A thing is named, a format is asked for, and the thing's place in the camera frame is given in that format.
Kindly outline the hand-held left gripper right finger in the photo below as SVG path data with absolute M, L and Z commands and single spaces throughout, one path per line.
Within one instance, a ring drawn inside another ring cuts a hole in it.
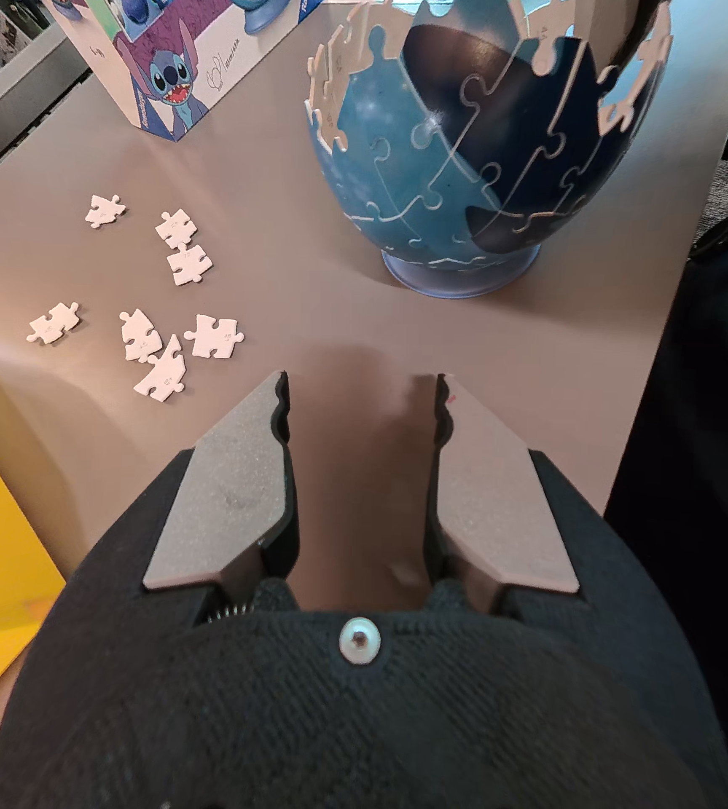
M 477 612 L 512 587 L 575 595 L 578 577 L 527 445 L 449 374 L 437 378 L 424 563 Z

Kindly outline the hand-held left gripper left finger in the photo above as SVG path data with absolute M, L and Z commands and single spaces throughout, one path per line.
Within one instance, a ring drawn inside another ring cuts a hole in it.
M 148 590 L 286 579 L 299 551 L 288 375 L 261 382 L 197 441 L 144 576 Z

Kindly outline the group of white puzzle pieces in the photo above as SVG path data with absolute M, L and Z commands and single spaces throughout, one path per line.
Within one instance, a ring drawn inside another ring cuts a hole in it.
M 212 260 L 199 245 L 191 245 L 197 225 L 183 210 L 174 214 L 163 212 L 161 224 L 156 226 L 157 235 L 173 250 L 167 256 L 174 283 L 180 287 L 203 280 L 204 273 L 212 268 Z M 57 303 L 47 314 L 30 322 L 26 340 L 40 341 L 44 345 L 54 343 L 74 329 L 80 318 L 76 302 Z M 148 365 L 146 375 L 134 386 L 135 392 L 159 402 L 165 402 L 185 388 L 186 361 L 183 348 L 176 334 L 163 340 L 150 318 L 139 308 L 119 314 L 125 358 L 128 362 Z M 191 355 L 200 359 L 230 359 L 234 347 L 245 335 L 238 331 L 236 319 L 216 319 L 197 314 L 196 327 L 183 334 L 192 342 Z

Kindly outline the blue puzzle ball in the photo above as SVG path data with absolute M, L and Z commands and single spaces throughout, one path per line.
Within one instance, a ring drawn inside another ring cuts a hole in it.
M 607 182 L 671 47 L 669 2 L 360 3 L 309 59 L 322 174 L 385 256 L 490 265 Z

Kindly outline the cartoon printed puzzle box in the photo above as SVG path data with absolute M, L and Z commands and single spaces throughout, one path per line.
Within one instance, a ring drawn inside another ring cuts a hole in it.
M 44 1 L 137 128 L 181 140 L 318 1 Z

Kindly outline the person's dark clothing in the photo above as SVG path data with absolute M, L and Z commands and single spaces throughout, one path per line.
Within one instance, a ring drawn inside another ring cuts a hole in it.
M 728 747 L 728 217 L 689 253 L 605 518 L 680 622 Z

